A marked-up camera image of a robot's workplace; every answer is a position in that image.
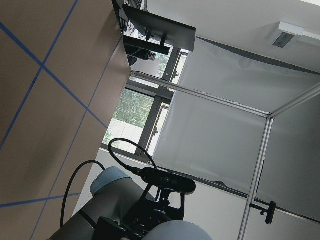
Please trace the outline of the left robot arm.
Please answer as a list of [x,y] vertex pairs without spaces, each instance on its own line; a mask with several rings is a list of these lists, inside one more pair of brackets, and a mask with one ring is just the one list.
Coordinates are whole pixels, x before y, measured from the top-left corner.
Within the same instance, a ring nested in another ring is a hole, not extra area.
[[112,166],[93,181],[93,198],[52,240],[209,240],[198,225],[185,221],[185,196],[196,190],[187,177],[151,167],[138,170],[142,189]]

